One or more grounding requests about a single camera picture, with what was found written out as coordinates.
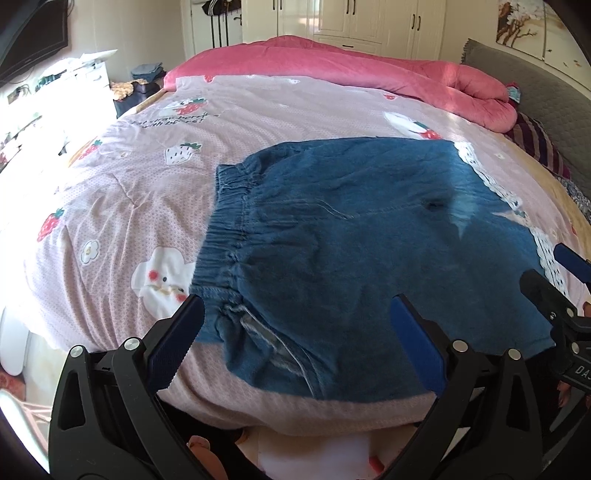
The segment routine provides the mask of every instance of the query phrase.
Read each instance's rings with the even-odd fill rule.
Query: metal screw
[[[456,352],[467,352],[468,344],[464,340],[456,340],[452,343],[452,347]]]
[[[84,352],[84,349],[80,345],[76,345],[74,348],[72,348],[72,350],[70,350],[70,356],[72,356],[72,358],[76,358],[82,355],[82,352]]]
[[[521,358],[521,352],[514,348],[509,348],[507,354],[509,355],[509,358],[512,358],[513,360],[519,360]]]
[[[126,350],[135,350],[139,347],[139,338],[128,338],[124,343],[124,347]]]

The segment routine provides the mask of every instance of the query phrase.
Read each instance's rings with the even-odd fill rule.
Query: blue denim shorts
[[[192,293],[197,340],[253,387],[375,402],[424,390],[389,324],[404,293],[447,335],[524,356],[553,345],[519,292],[543,274],[529,230],[452,142],[283,143],[220,166]]]

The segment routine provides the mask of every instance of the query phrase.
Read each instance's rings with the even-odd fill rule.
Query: wardrobe door
[[[386,0],[382,27],[382,55],[410,59],[418,25],[418,0]]]
[[[333,37],[348,37],[353,0],[313,1],[314,33]]]
[[[242,1],[242,40],[250,43],[277,36],[280,0]]]
[[[439,60],[445,9],[445,0],[419,0],[413,60]]]
[[[306,0],[277,0],[279,2],[279,35],[296,35],[307,38],[308,2]]]
[[[350,0],[349,37],[379,42],[384,19],[384,0]]]

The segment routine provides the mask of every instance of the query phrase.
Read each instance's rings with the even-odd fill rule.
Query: pink comforter
[[[171,70],[164,88],[175,91],[180,77],[249,74],[301,75],[382,89],[419,99],[493,132],[507,132],[517,120],[505,86],[480,70],[447,61],[377,57],[292,36],[204,51]]]

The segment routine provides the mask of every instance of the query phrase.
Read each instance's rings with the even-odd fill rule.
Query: strawberry print bed sheet
[[[548,259],[558,242],[581,252],[579,240],[512,160],[503,136],[384,90],[256,75],[179,78],[174,93],[91,142],[52,177],[34,210],[20,212],[0,234],[19,232],[18,242],[0,251],[2,264],[12,266],[0,300],[62,349],[113,349],[143,336],[186,298],[218,165],[284,141],[365,136],[456,142],[462,158],[512,205],[514,220],[530,227],[547,275],[583,303],[584,287]],[[432,402],[423,395],[366,405],[259,391],[227,371],[219,345],[204,344],[193,345],[160,396],[210,424],[264,424],[286,434],[395,426],[421,419]]]

